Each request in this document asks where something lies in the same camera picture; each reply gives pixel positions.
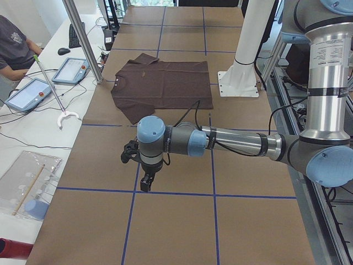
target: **tablet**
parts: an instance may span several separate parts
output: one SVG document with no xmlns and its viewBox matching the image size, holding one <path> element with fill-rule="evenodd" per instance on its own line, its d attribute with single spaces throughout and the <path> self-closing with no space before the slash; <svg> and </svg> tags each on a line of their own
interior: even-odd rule
<svg viewBox="0 0 353 265">
<path fill-rule="evenodd" d="M 52 81 L 60 84 L 78 84 L 84 78 L 88 68 L 86 59 L 66 58 Z"/>
<path fill-rule="evenodd" d="M 12 109 L 25 112 L 37 106 L 50 93 L 51 89 L 48 83 L 35 78 L 5 100 L 5 104 Z"/>
</svg>

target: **person's arm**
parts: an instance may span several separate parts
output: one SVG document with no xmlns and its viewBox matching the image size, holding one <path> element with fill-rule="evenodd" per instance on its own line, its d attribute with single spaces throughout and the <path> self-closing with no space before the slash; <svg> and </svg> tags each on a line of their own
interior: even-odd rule
<svg viewBox="0 0 353 265">
<path fill-rule="evenodd" d="M 26 43 L 31 51 L 35 52 L 37 55 L 40 55 L 42 49 L 39 48 L 33 41 L 31 41 L 30 39 L 26 39 Z"/>
<path fill-rule="evenodd" d="M 0 75 L 3 75 L 11 81 L 19 81 L 26 75 L 27 71 L 28 69 L 12 70 L 10 66 L 5 66 L 0 69 Z"/>
</svg>

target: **white desk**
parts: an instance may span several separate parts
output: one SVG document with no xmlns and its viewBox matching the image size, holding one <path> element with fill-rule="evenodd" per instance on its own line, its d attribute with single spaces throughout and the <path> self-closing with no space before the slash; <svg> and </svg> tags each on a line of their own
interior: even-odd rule
<svg viewBox="0 0 353 265">
<path fill-rule="evenodd" d="M 99 15 L 81 15 L 81 20 L 85 22 L 85 30 L 88 33 L 88 39 L 92 46 L 94 55 L 96 58 L 99 57 L 101 49 L 104 45 L 104 36 L 100 26 L 95 26 L 96 20 Z M 82 48 L 71 49 L 71 52 L 63 56 L 57 54 L 57 50 L 61 47 L 68 47 L 68 28 L 70 21 L 66 20 L 55 33 L 53 38 L 49 41 L 48 45 L 44 48 L 43 52 L 39 56 L 40 61 L 43 64 L 44 69 L 58 69 L 67 57 L 85 58 Z M 40 71 L 38 65 L 34 63 L 28 73 Z M 48 76 L 51 78 L 54 72 L 49 72 Z M 30 77 L 37 77 L 45 80 L 44 76 L 40 73 L 37 75 L 31 75 Z M 29 78 L 24 78 L 18 88 L 30 81 Z M 87 91 L 76 98 L 71 105 L 67 108 L 73 112 L 77 112 L 80 118 L 86 113 L 89 102 L 92 98 L 95 90 L 96 81 L 92 72 L 89 72 L 86 78 L 81 82 L 81 85 L 87 89 Z M 82 93 L 84 88 L 77 85 L 71 91 L 66 93 L 63 97 L 60 96 L 61 102 L 64 106 L 67 106 L 69 101 Z M 72 86 L 56 85 L 57 94 L 60 95 L 65 91 L 71 89 Z M 54 96 L 51 94 L 40 104 L 52 100 Z M 51 101 L 49 104 L 42 108 L 48 107 L 58 108 L 59 106 L 56 100 Z M 4 106 L 0 109 L 0 115 L 8 114 L 9 109 Z M 43 112 L 32 112 L 27 116 L 9 124 L 1 125 L 0 132 L 15 137 L 27 144 L 33 144 L 37 146 L 65 146 L 72 147 L 73 143 L 78 134 L 79 128 L 81 127 L 81 121 L 76 117 L 71 116 L 62 122 L 63 128 L 60 130 L 57 126 L 57 118 L 61 114 L 60 110 L 48 109 Z M 18 116 L 10 115 L 0 117 L 0 123 L 13 120 Z M 60 176 L 65 164 L 67 162 L 70 150 L 63 149 L 39 149 L 36 147 L 29 147 L 22 145 L 21 143 L 8 139 L 0 135 L 0 177 L 4 175 L 6 170 L 13 164 L 15 159 L 20 155 L 22 151 L 33 151 L 43 153 L 46 155 L 57 156 L 62 159 L 62 163 L 56 171 L 56 175 Z M 8 238 L 17 241 L 34 243 L 37 234 L 39 232 L 41 222 L 34 220 L 21 219 L 16 216 L 9 216 L 0 212 L 0 237 Z M 0 264 L 25 264 L 25 261 L 17 261 L 14 259 L 0 259 Z"/>
</svg>

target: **red object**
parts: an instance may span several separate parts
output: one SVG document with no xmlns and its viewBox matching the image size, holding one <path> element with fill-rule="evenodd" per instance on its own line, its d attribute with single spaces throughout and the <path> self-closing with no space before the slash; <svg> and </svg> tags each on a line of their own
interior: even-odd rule
<svg viewBox="0 0 353 265">
<path fill-rule="evenodd" d="M 27 259 L 33 244 L 0 238 L 0 258 Z"/>
</svg>

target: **brown t-shirt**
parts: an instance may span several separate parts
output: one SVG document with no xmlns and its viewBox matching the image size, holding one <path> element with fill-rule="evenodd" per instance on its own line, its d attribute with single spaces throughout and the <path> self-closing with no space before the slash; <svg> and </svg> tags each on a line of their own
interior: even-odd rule
<svg viewBox="0 0 353 265">
<path fill-rule="evenodd" d="M 212 109 L 207 62 L 163 62 L 141 54 L 116 73 L 111 91 L 115 105 L 132 124 L 155 109 Z"/>
</svg>

